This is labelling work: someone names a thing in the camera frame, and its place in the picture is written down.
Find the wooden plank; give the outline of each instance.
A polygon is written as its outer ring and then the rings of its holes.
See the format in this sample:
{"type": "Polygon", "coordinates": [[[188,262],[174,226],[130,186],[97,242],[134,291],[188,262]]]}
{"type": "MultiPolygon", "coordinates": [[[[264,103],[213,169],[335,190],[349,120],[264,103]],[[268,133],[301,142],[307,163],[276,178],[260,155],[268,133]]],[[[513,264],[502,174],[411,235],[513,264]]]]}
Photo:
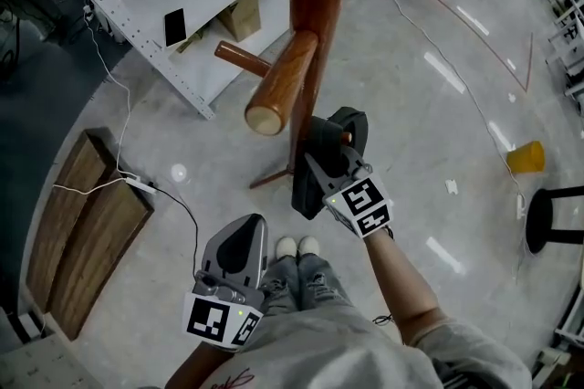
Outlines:
{"type": "Polygon", "coordinates": [[[101,290],[151,212],[142,197],[121,182],[99,190],[87,216],[79,219],[51,304],[51,314],[70,340],[79,336],[101,290]]]}
{"type": "MultiPolygon", "coordinates": [[[[109,179],[115,160],[103,142],[82,132],[69,153],[56,184],[87,192],[109,179]]],[[[26,284],[38,305],[46,312],[57,267],[74,225],[95,195],[82,195],[53,187],[36,232],[28,264],[26,284]]]]}

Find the jeans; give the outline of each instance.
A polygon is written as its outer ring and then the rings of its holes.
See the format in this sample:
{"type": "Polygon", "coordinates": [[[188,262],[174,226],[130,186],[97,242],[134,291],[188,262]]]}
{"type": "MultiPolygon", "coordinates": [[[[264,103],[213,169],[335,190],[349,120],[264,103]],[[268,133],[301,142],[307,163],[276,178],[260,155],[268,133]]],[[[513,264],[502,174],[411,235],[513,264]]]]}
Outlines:
{"type": "Polygon", "coordinates": [[[300,260],[284,256],[270,266],[260,290],[264,316],[312,310],[323,306],[353,306],[330,264],[323,258],[306,254],[300,260]]]}

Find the sleeve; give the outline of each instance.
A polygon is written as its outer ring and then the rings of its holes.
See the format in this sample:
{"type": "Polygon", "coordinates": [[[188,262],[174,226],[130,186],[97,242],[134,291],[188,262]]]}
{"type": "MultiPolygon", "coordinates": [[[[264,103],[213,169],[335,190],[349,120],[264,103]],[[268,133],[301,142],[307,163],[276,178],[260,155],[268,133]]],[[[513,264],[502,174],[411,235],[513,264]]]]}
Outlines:
{"type": "MultiPolygon", "coordinates": [[[[433,360],[445,388],[458,387],[464,378],[468,383],[478,379],[494,389],[530,389],[532,386],[531,373],[519,357],[474,326],[442,321],[420,331],[412,339],[411,346],[433,360]]],[[[480,387],[479,384],[468,385],[480,387]]]]}

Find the cardboard box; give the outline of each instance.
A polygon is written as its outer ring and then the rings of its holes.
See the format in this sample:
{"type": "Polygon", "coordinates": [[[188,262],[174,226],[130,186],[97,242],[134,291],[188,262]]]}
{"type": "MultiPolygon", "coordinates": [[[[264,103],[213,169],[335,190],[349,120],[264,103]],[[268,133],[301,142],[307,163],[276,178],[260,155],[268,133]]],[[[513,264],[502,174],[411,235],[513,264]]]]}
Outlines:
{"type": "Polygon", "coordinates": [[[237,0],[221,11],[217,18],[238,42],[261,28],[257,0],[237,0]]]}

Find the white sneaker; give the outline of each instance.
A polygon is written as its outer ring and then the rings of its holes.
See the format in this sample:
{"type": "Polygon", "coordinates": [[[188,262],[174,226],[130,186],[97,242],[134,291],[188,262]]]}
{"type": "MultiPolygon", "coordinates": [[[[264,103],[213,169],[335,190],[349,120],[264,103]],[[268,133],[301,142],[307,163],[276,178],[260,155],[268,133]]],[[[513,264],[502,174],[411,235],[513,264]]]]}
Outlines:
{"type": "Polygon", "coordinates": [[[276,243],[276,259],[284,256],[296,257],[296,241],[291,237],[281,237],[276,243]]]}
{"type": "Polygon", "coordinates": [[[304,256],[305,254],[320,254],[320,245],[318,241],[314,237],[304,237],[300,240],[300,244],[298,245],[298,253],[300,256],[304,256]]]}

